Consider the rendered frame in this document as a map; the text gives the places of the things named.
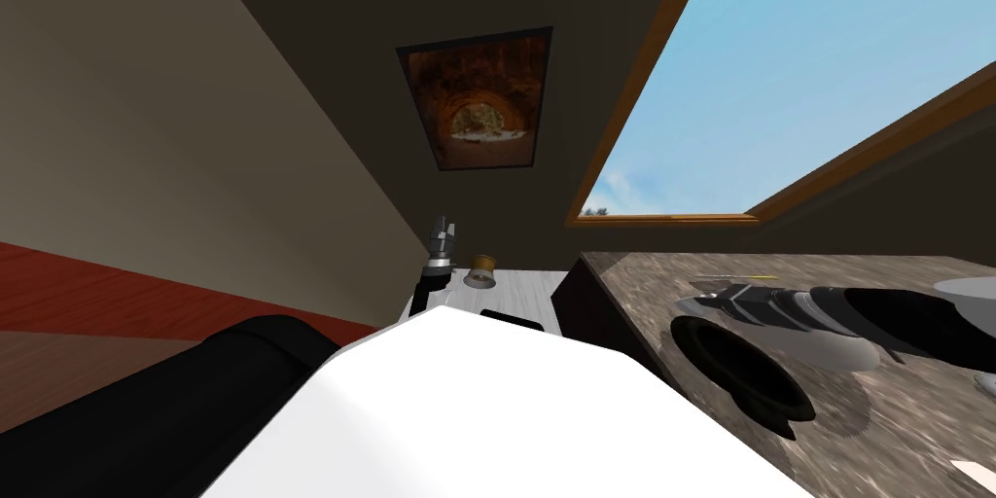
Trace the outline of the framed cave picture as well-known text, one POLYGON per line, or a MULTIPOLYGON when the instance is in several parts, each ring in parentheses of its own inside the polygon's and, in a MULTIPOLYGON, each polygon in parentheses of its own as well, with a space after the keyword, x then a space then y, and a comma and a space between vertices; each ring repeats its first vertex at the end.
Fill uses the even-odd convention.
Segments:
POLYGON ((543 26, 396 50, 440 171, 533 166, 552 34, 543 26))

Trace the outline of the white round dish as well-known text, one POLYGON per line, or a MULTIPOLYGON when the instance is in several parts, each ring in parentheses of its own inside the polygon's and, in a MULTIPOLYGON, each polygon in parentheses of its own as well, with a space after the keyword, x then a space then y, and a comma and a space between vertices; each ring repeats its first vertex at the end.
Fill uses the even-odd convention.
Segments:
POLYGON ((996 301, 996 276, 956 277, 938 282, 933 290, 952 299, 977 299, 996 301))

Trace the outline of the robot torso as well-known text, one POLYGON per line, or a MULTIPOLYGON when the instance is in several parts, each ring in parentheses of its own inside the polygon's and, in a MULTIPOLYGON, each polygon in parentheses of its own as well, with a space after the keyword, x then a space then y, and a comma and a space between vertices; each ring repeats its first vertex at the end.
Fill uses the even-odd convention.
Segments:
POLYGON ((324 363, 202 498, 813 498, 630 357, 440 306, 324 363))

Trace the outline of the pale grey bowl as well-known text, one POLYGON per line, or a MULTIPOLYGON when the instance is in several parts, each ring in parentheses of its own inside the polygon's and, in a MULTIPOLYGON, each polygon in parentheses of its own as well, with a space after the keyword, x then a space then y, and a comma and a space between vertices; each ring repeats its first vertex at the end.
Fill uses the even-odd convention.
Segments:
POLYGON ((880 363, 878 350, 864 338, 751 324, 741 324, 738 329, 751 341, 774 347, 808 366, 828 371, 867 372, 880 363))

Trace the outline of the pale flat slab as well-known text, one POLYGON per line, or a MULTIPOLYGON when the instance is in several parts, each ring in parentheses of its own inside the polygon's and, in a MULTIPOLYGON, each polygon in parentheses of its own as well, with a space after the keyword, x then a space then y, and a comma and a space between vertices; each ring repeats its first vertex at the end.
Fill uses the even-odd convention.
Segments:
POLYGON ((978 462, 952 461, 951 464, 970 480, 996 495, 996 472, 993 472, 978 462))

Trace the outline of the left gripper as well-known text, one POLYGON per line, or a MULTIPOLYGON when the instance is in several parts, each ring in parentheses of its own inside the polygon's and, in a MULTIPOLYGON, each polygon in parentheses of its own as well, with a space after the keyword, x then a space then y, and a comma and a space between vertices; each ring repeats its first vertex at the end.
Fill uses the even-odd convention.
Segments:
POLYGON ((428 251, 432 256, 451 256, 454 250, 455 224, 440 215, 430 232, 428 251))

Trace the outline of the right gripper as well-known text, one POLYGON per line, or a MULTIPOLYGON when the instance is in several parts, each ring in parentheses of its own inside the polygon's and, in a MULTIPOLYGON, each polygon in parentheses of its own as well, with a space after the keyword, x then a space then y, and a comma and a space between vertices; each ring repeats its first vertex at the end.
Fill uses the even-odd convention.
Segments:
POLYGON ((706 317, 722 311, 733 319, 755 325, 779 325, 780 311, 772 303, 775 288, 732 284, 729 279, 700 279, 689 283, 701 295, 682 298, 675 305, 683 313, 706 317))

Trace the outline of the black bowl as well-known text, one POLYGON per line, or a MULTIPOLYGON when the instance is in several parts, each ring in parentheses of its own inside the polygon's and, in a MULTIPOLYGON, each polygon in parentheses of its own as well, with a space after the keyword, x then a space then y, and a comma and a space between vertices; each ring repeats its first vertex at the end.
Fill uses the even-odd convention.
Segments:
POLYGON ((683 355, 757 424, 793 441, 791 424, 815 419, 810 397, 796 380, 747 339, 690 315, 674 317, 669 328, 683 355))

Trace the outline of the white wooden table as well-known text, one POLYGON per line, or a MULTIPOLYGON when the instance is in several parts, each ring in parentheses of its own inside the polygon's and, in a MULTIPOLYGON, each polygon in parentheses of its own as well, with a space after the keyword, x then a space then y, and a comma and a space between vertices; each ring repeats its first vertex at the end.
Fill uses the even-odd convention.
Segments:
POLYGON ((429 295, 426 309, 446 305, 474 314, 490 309, 532 321, 548 334, 561 336, 551 296, 567 271, 496 269, 496 285, 475 289, 464 282, 466 268, 455 268, 447 286, 429 295))

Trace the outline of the wooden framed window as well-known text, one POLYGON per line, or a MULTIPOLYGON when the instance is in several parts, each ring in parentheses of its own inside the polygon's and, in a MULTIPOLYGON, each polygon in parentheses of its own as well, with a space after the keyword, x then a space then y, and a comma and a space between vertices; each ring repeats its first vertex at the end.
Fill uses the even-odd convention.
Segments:
POLYGON ((664 0, 570 224, 771 222, 996 105, 996 0, 664 0))

